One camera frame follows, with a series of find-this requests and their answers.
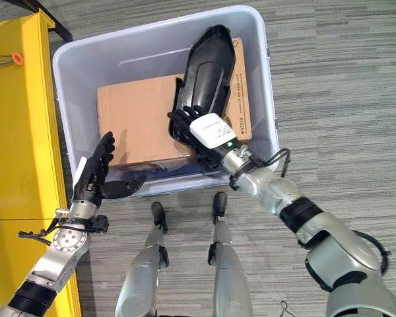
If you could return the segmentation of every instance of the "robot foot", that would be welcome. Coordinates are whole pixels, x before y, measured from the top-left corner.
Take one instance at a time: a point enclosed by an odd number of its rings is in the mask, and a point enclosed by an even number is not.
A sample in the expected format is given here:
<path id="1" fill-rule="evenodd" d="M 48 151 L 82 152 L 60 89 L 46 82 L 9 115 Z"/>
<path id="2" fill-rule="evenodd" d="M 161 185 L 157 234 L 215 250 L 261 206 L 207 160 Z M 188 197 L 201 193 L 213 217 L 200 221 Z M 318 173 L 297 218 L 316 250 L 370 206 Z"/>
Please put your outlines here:
<path id="1" fill-rule="evenodd" d="M 152 216 L 154 217 L 154 224 L 163 228 L 163 233 L 166 234 L 168 231 L 166 223 L 166 213 L 164 212 L 163 206 L 158 201 L 155 201 L 151 205 Z"/>
<path id="2" fill-rule="evenodd" d="M 213 223 L 217 224 L 218 218 L 223 218 L 227 208 L 227 195 L 224 192 L 218 192 L 213 201 Z"/>

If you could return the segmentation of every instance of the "yellow shelf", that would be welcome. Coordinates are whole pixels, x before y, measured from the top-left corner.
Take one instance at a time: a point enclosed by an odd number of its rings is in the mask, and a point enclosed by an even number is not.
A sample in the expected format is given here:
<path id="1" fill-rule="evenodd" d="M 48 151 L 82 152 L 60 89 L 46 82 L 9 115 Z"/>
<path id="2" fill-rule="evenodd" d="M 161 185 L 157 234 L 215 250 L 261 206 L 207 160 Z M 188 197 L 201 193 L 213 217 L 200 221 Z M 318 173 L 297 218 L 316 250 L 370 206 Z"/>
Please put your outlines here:
<path id="1" fill-rule="evenodd" d="M 55 208 L 66 207 L 48 43 L 53 27 L 42 11 L 0 22 L 0 55 L 24 56 L 24 65 L 0 68 L 0 306 L 46 249 L 17 232 L 47 227 Z M 75 276 L 46 316 L 81 316 Z"/>

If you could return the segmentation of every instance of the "plastic storage bin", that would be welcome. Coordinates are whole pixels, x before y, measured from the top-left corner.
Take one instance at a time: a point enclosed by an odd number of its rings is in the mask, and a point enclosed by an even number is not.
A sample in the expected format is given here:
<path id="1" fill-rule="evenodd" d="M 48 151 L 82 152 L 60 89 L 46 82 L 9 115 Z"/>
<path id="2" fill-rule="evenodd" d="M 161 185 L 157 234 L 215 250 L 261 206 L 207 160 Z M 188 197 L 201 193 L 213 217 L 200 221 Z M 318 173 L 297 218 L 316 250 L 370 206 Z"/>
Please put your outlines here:
<path id="1" fill-rule="evenodd" d="M 99 142 L 96 89 L 183 73 L 190 47 L 208 27 L 216 24 L 227 26 L 231 36 L 240 37 L 244 43 L 253 133 L 248 144 L 263 159 L 279 150 L 265 24 L 258 11 L 240 5 L 102 34 L 58 49 L 53 57 L 53 70 L 72 175 L 80 158 L 89 157 Z M 149 176 L 136 195 L 228 182 L 223 172 L 206 172 L 197 166 L 172 173 L 154 171 Z M 126 177 L 115 170 L 108 176 Z"/>

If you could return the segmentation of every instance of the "white label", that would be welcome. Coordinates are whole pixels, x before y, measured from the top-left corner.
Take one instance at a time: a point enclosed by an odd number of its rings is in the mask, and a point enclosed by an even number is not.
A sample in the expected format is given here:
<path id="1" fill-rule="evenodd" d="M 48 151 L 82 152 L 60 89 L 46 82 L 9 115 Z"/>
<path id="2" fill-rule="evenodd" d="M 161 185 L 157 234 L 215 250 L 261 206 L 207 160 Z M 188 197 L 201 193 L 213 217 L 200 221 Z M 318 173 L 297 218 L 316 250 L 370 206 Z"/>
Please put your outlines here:
<path id="1" fill-rule="evenodd" d="M 206 114 L 193 120 L 189 130 L 208 149 L 218 147 L 236 137 L 232 128 L 216 114 Z"/>

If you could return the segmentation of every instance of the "cardboard box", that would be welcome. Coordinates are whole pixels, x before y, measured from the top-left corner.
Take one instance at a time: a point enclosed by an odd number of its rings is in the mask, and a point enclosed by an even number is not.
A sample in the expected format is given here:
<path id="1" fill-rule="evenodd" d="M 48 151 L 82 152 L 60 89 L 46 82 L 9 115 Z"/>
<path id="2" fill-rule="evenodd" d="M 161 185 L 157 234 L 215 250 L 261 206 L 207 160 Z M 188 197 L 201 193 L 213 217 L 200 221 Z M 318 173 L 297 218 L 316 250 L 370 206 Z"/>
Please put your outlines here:
<path id="1" fill-rule="evenodd" d="M 240 141 L 251 138 L 248 89 L 242 41 L 234 39 L 236 64 L 230 82 L 226 121 Z M 101 87 L 97 90 L 100 134 L 113 131 L 114 159 L 120 170 L 179 168 L 196 161 L 195 151 L 173 140 L 168 133 L 176 77 L 169 75 Z"/>

